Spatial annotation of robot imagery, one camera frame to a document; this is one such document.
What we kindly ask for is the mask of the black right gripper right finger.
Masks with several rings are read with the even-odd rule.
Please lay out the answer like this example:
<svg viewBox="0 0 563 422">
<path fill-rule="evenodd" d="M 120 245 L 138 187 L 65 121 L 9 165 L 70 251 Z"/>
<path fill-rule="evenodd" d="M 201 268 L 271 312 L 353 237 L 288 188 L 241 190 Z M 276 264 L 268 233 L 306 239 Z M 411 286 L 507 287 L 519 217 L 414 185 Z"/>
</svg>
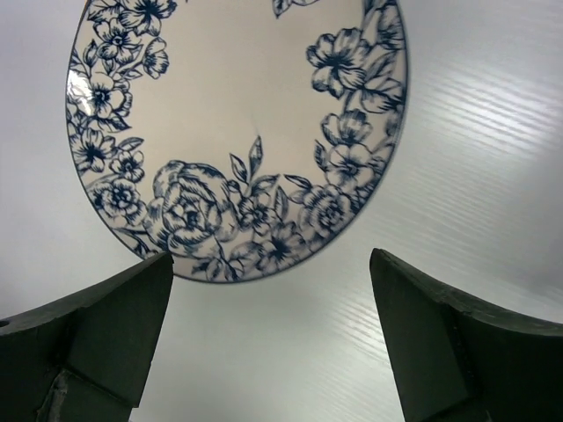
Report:
<svg viewBox="0 0 563 422">
<path fill-rule="evenodd" d="M 562 326 L 436 280 L 388 251 L 369 262 L 407 421 L 560 421 Z"/>
</svg>

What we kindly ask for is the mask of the white blue floral plate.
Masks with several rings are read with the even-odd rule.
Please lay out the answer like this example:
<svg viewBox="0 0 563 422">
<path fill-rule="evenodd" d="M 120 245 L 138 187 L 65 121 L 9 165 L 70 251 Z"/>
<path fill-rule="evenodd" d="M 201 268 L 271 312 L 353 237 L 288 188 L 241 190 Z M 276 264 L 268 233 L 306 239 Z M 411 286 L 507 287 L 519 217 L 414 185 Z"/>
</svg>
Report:
<svg viewBox="0 0 563 422">
<path fill-rule="evenodd" d="M 260 280 L 312 258 L 374 197 L 401 135 L 396 1 L 90 1 L 69 146 L 108 230 L 177 276 Z"/>
</svg>

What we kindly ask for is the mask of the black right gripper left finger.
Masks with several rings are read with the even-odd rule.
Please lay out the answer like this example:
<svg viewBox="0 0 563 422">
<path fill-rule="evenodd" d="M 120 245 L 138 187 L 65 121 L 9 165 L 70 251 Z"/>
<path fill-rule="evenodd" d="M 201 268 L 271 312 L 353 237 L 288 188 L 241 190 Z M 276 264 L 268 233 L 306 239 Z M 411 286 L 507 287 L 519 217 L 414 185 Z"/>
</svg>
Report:
<svg viewBox="0 0 563 422">
<path fill-rule="evenodd" d="M 159 253 L 1 321 L 3 421 L 127 421 L 138 407 L 172 290 Z"/>
</svg>

